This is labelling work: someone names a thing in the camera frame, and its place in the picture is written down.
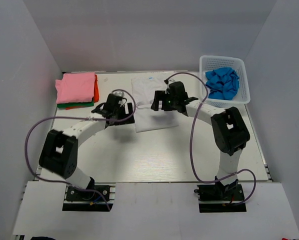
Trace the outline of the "white t shirt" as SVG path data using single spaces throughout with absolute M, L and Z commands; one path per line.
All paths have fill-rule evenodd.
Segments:
M 136 103 L 134 120 L 137 133 L 172 128 L 179 125 L 173 111 L 154 111 L 151 109 L 155 91 L 164 91 L 166 88 L 166 84 L 161 77 L 135 77 L 131 80 L 132 96 Z

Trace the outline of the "blue t shirt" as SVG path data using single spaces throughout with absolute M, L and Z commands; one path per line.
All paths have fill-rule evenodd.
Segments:
M 205 73 L 209 99 L 231 101 L 240 88 L 237 72 L 231 67 L 221 67 Z

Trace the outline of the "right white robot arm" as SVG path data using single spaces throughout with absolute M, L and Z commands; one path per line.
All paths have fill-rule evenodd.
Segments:
M 189 97 L 182 82 L 168 85 L 166 90 L 156 90 L 150 107 L 154 111 L 177 111 L 193 118 L 190 131 L 189 157 L 194 176 L 204 184 L 214 184 L 215 193 L 220 199 L 228 199 L 238 185 L 238 164 L 243 149 L 250 140 L 250 133 L 236 107 L 219 108 L 205 104 L 197 97 Z M 199 179 L 194 165 L 193 138 L 197 120 L 212 127 L 216 146 L 220 151 L 219 167 L 214 180 Z

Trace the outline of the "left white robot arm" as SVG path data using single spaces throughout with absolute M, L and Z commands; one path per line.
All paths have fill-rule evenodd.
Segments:
M 78 117 L 79 122 L 75 125 L 65 130 L 52 129 L 46 136 L 39 158 L 40 167 L 61 177 L 62 183 L 77 188 L 85 200 L 95 195 L 95 180 L 77 166 L 79 147 L 96 133 L 125 124 L 133 117 L 135 109 L 125 113 L 125 95 L 132 96 L 123 89 L 113 90 L 106 102 L 92 110 L 89 117 Z

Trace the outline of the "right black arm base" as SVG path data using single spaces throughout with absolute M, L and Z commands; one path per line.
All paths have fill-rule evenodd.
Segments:
M 245 213 L 247 207 L 245 203 L 244 191 L 241 184 L 230 190 L 226 195 L 221 196 L 215 185 L 198 185 L 193 190 L 198 197 L 198 207 L 200 213 Z

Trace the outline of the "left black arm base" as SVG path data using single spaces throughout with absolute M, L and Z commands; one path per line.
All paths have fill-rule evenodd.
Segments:
M 115 200 L 116 185 L 114 183 L 96 183 L 96 192 L 83 192 L 68 186 L 65 190 L 63 212 L 109 212 Z

